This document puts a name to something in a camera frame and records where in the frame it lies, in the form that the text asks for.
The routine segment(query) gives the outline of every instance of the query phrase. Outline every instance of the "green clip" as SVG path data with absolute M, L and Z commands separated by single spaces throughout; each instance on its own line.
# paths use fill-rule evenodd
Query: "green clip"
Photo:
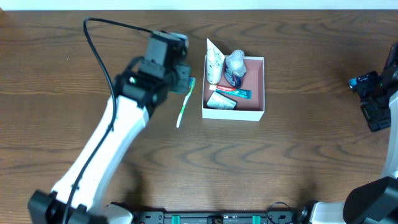
M 261 224 L 261 216 L 253 215 L 253 224 Z
M 179 215 L 172 216 L 172 224 L 180 224 L 180 216 Z

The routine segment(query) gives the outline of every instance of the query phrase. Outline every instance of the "wooden table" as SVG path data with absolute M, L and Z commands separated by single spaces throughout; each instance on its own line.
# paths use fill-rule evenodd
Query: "wooden table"
M 378 179 L 389 130 L 371 133 L 348 86 L 381 71 L 398 40 L 396 11 L 78 11 L 0 16 L 0 223 L 29 223 L 78 157 L 109 97 L 82 29 L 86 16 L 188 34 L 197 85 L 158 107 L 116 171 L 104 203 L 167 210 L 263 210 L 275 201 L 345 200 Z M 109 72 L 144 55 L 146 34 L 89 23 Z M 265 57 L 260 122 L 201 118 L 206 38 Z

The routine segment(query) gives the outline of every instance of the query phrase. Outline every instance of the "toothbrush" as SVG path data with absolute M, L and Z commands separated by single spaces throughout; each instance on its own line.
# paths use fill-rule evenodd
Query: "toothbrush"
M 196 80 L 195 77 L 190 77 L 190 78 L 189 78 L 189 87 L 191 88 L 191 90 L 190 90 L 189 93 L 185 96 L 184 103 L 183 103 L 183 105 L 182 105 L 180 114 L 179 114 L 178 119 L 177 119 L 177 125 L 176 125 L 177 128 L 180 127 L 180 123 L 181 123 L 181 119 L 182 119 L 182 114 L 184 113 L 185 105 L 187 104 L 187 101 L 188 101 L 189 97 L 191 96 L 193 87 L 195 86 L 195 80 Z

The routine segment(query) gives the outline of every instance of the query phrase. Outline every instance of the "white bottle cap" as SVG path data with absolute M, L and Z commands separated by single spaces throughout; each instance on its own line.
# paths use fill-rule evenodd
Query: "white bottle cap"
M 217 86 L 216 86 L 216 85 L 210 85 L 210 86 L 209 86 L 209 90 L 216 91 L 216 89 L 217 89 Z

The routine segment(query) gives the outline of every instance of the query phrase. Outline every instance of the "white box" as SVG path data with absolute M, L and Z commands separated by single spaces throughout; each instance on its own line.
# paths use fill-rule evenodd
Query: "white box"
M 247 73 L 243 77 L 241 89 L 251 90 L 252 98 L 250 100 L 221 93 L 237 102 L 234 110 L 217 110 L 207 107 L 213 91 L 209 90 L 209 83 L 206 79 L 206 56 L 205 72 L 203 74 L 203 94 L 202 94 L 202 118 L 210 119 L 232 119 L 242 121 L 259 121 L 265 110 L 265 89 L 264 89 L 264 57 L 244 57 L 244 65 Z M 231 86 L 224 77 L 224 68 L 219 85 Z

